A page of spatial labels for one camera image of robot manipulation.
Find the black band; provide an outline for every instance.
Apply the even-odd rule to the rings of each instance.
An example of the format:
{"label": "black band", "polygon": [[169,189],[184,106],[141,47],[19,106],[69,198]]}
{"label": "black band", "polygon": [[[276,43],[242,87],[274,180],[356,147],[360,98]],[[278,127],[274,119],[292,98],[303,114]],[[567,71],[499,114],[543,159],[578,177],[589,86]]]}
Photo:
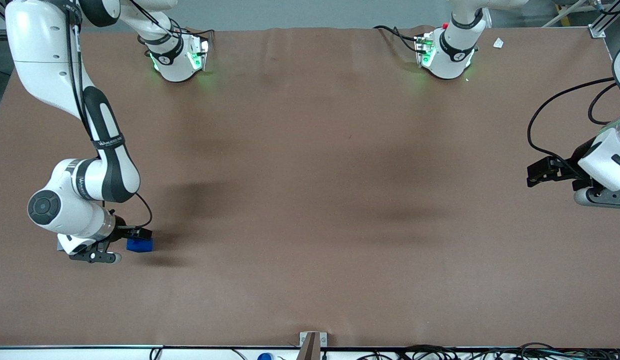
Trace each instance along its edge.
{"label": "black band", "polygon": [[144,39],[141,37],[141,35],[139,35],[139,37],[143,40],[143,43],[145,45],[161,45],[161,44],[167,43],[172,37],[172,34],[170,33],[165,34],[165,36],[163,36],[160,39],[156,39],[156,40],[155,39]]}
{"label": "black band", "polygon": [[155,53],[154,51],[150,51],[152,57],[162,65],[172,65],[174,64],[174,59],[177,58],[178,55],[183,51],[183,36],[179,36],[179,43],[170,51],[165,52],[163,54]]}
{"label": "black band", "polygon": [[459,29],[470,30],[473,27],[479,25],[481,19],[483,19],[483,9],[477,9],[474,13],[474,21],[472,21],[471,23],[459,23],[458,21],[454,20],[454,16],[452,16],[452,25],[458,27]]}
{"label": "black band", "polygon": [[85,17],[88,18],[88,20],[96,27],[109,27],[118,21],[118,16],[116,18],[112,18],[112,16],[108,13],[103,1],[97,2],[94,0],[79,0],[79,3],[81,4],[81,9],[83,10]]}
{"label": "black band", "polygon": [[455,63],[465,60],[468,55],[470,55],[470,53],[472,53],[472,51],[474,50],[474,46],[469,49],[466,48],[465,50],[460,50],[459,48],[457,49],[450,46],[450,44],[445,41],[445,30],[441,32],[441,37],[438,39],[438,41],[441,45],[441,50],[443,50],[444,53],[448,54],[450,56],[450,60]]}
{"label": "black band", "polygon": [[90,164],[92,164],[95,160],[96,159],[87,159],[82,162],[76,170],[76,178],[74,179],[74,183],[76,183],[76,190],[79,192],[79,195],[88,201],[92,201],[94,198],[88,194],[88,189],[85,186],[85,174],[87,173]]}
{"label": "black band", "polygon": [[125,137],[123,137],[123,134],[119,134],[115,138],[109,137],[99,141],[92,141],[92,145],[96,150],[114,150],[123,144],[125,144]]}

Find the blue cube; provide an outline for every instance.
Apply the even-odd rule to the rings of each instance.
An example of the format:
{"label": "blue cube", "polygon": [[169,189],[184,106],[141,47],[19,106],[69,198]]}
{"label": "blue cube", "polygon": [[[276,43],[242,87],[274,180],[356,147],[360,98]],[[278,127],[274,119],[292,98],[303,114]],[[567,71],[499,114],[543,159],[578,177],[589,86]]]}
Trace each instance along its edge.
{"label": "blue cube", "polygon": [[136,237],[131,237],[127,239],[126,248],[129,251],[134,251],[135,253],[149,253],[154,248],[154,238],[151,237],[149,240],[143,240],[137,239]]}

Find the brown table surface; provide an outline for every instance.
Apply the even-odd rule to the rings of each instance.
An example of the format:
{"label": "brown table surface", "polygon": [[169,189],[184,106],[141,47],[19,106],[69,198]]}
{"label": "brown table surface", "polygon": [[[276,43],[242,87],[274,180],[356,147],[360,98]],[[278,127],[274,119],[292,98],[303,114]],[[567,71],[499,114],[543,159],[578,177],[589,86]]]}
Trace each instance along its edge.
{"label": "brown table surface", "polygon": [[[497,37],[503,49],[492,47]],[[554,93],[610,76],[585,29],[492,29],[438,80],[378,30],[216,34],[208,74],[161,80],[135,34],[84,36],[154,210],[156,251],[70,261],[26,204],[76,118],[12,77],[0,111],[0,344],[620,347],[620,210],[525,186],[525,128]],[[552,104],[538,144],[594,136],[602,86]],[[595,112],[620,116],[610,92]],[[140,224],[137,200],[117,214]]]}

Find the end effector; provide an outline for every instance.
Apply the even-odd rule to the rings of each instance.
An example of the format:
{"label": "end effector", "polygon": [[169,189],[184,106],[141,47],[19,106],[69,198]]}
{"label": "end effector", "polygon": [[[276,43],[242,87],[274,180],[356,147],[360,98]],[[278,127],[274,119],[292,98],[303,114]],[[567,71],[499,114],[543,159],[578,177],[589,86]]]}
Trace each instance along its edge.
{"label": "end effector", "polygon": [[[620,90],[620,51],[612,74]],[[571,179],[579,205],[620,209],[620,118],[576,148],[569,159],[548,156],[527,167],[528,187]]]}

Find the black cable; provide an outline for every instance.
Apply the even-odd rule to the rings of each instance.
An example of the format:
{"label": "black cable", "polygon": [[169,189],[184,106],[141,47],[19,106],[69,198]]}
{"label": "black cable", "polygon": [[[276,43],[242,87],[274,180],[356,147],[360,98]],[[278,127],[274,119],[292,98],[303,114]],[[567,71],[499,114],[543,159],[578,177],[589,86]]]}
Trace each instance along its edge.
{"label": "black cable", "polygon": [[385,26],[385,25],[377,25],[375,27],[373,27],[373,29],[381,29],[381,30],[387,30],[388,32],[390,32],[391,34],[393,34],[394,36],[398,37],[399,39],[401,39],[402,43],[406,46],[406,48],[409,48],[410,50],[412,50],[413,52],[416,52],[418,54],[425,54],[426,52],[423,50],[417,50],[415,48],[413,48],[412,46],[410,46],[410,44],[408,44],[408,42],[406,40],[409,41],[414,41],[413,37],[409,37],[406,36],[404,34],[401,34],[399,32],[399,29],[397,29],[397,27],[394,27],[392,29],[390,29],[389,27]]}
{"label": "black cable", "polygon": [[10,74],[8,72],[5,72],[5,71],[1,71],[1,70],[0,70],[0,74],[7,75],[7,76],[12,76],[12,74]]}
{"label": "black cable", "polygon": [[150,207],[150,205],[147,203],[147,201],[145,201],[145,199],[143,198],[143,196],[140,196],[140,194],[139,194],[139,193],[136,193],[135,195],[136,195],[139,199],[141,199],[141,201],[143,201],[143,203],[145,204],[145,207],[146,207],[146,208],[147,208],[147,210],[148,210],[148,213],[150,214],[150,219],[149,219],[149,220],[148,220],[145,224],[135,226],[135,228],[140,229],[140,228],[142,228],[142,227],[146,227],[146,226],[150,225],[150,223],[152,222],[152,219],[154,218],[154,215],[152,214],[152,208],[151,208],[151,207]]}
{"label": "black cable", "polygon": [[406,40],[411,40],[414,41],[414,38],[409,37],[407,35],[403,35],[399,32],[399,29],[397,29],[397,27],[394,27],[393,29],[390,29],[389,27],[385,26],[385,25],[377,25],[375,27],[373,27],[372,29],[383,29],[383,30],[387,30],[388,32],[391,32],[392,34],[394,34],[395,36],[401,37],[403,39]]}
{"label": "black cable", "polygon": [[608,14],[608,15],[609,15],[609,14],[612,14],[612,15],[616,15],[616,14],[618,15],[618,14],[620,14],[620,10],[609,12],[609,11],[606,11],[605,9],[600,9],[600,10],[598,10],[598,12],[600,12],[600,13],[602,13],[602,14],[604,14],[604,15],[605,15],[605,14],[606,14],[606,15],[607,15],[607,14]]}
{"label": "black cable", "polygon": [[179,27],[179,30],[185,30],[190,35],[202,35],[202,34],[207,34],[207,33],[214,34],[216,32],[214,29],[208,29],[208,30],[205,30],[203,32],[202,31],[201,32],[200,31],[191,32],[190,30],[188,30],[188,29],[186,29],[184,27]]}
{"label": "black cable", "polygon": [[143,16],[145,16],[154,25],[156,25],[156,26],[160,27],[161,29],[163,29],[165,32],[170,34],[171,37],[176,38],[176,39],[180,38],[180,36],[181,36],[180,32],[176,32],[176,31],[174,31],[172,29],[168,30],[165,27],[163,27],[163,25],[161,25],[161,23],[159,23],[159,21],[154,16],[152,16],[152,14],[149,11],[143,9],[143,7],[141,5],[139,5],[138,3],[136,3],[135,0],[129,0],[129,2],[131,2],[132,5],[134,5],[134,7],[136,7],[136,9],[139,10],[139,12],[141,14],[143,14]]}
{"label": "black cable", "polygon": [[163,348],[153,348],[152,350],[150,350],[150,360],[158,360],[159,356],[161,356],[161,353],[163,352]]}
{"label": "black cable", "polygon": [[233,348],[233,349],[231,349],[231,350],[232,350],[232,351],[234,351],[235,353],[237,353],[239,356],[241,356],[241,358],[242,358],[243,360],[248,360],[248,358],[247,358],[247,357],[245,357],[245,355],[243,355],[242,353],[239,353],[239,351],[238,351],[238,350],[236,350],[236,349],[234,349],[234,348]]}
{"label": "black cable", "polygon": [[92,139],[92,132],[90,131],[90,126],[88,126],[88,122],[85,119],[85,117],[83,116],[83,112],[81,111],[82,109],[82,105],[81,102],[79,101],[79,95],[77,93],[77,89],[76,89],[76,78],[74,77],[74,60],[72,57],[72,36],[70,35],[72,29],[70,28],[72,25],[70,24],[70,14],[68,12],[65,13],[66,16],[66,27],[67,27],[67,34],[66,34],[66,41],[67,41],[67,46],[68,46],[68,65],[70,68],[70,82],[72,83],[72,93],[74,94],[74,102],[76,103],[76,110],[79,113],[79,117],[81,119],[81,122],[83,123],[83,127],[85,127],[85,131],[88,132],[88,136],[90,136],[90,139]]}
{"label": "black cable", "polygon": [[592,102],[590,103],[590,106],[588,107],[588,119],[592,122],[595,123],[596,125],[608,125],[610,123],[610,121],[597,121],[594,119],[594,117],[592,116],[592,111],[594,110],[594,106],[596,105],[596,102],[601,98],[601,96],[603,96],[603,94],[605,94],[606,92],[608,92],[610,89],[616,87],[616,82],[614,84],[610,84],[608,85],[605,89],[603,89],[600,93],[598,93],[594,100],[592,100]]}
{"label": "black cable", "polygon": [[380,358],[381,357],[381,358],[385,358],[385,360],[394,360],[393,358],[389,357],[388,355],[383,355],[382,353],[380,354],[378,352],[371,353],[371,354],[366,355],[366,356],[362,356],[362,357],[358,358],[357,360],[367,360],[367,358],[369,358],[369,357],[375,357],[375,358],[378,358],[378,357]]}
{"label": "black cable", "polygon": [[558,98],[559,96],[563,96],[569,92],[572,91],[577,91],[578,89],[583,89],[585,87],[591,86],[591,85],[595,85],[595,84],[601,84],[601,83],[605,83],[605,82],[609,82],[609,81],[614,81],[614,78],[605,78],[605,79],[599,79],[599,80],[593,80],[593,81],[589,81],[589,82],[584,82],[581,85],[577,85],[574,87],[571,87],[567,90],[561,91],[555,95],[553,95],[551,98],[548,98],[548,100],[546,100],[540,107],[539,109],[536,110],[536,112],[534,113],[534,115],[532,116],[532,118],[530,119],[530,123],[528,123],[527,125],[527,143],[536,151],[539,151],[541,153],[546,153],[547,155],[550,155],[552,157],[555,157],[557,160],[559,160],[564,166],[566,166],[566,168],[570,169],[570,171],[572,171],[573,173],[577,174],[577,177],[579,177],[581,180],[587,180],[588,176],[577,172],[576,170],[574,170],[574,168],[568,164],[568,162],[563,159],[562,157],[560,157],[559,155],[557,155],[556,153],[550,151],[550,150],[545,150],[539,146],[534,145],[534,143],[532,142],[532,125],[534,124],[534,121],[536,120],[536,118],[539,116],[539,114],[541,113],[541,111],[553,100],[555,100],[556,98]]}

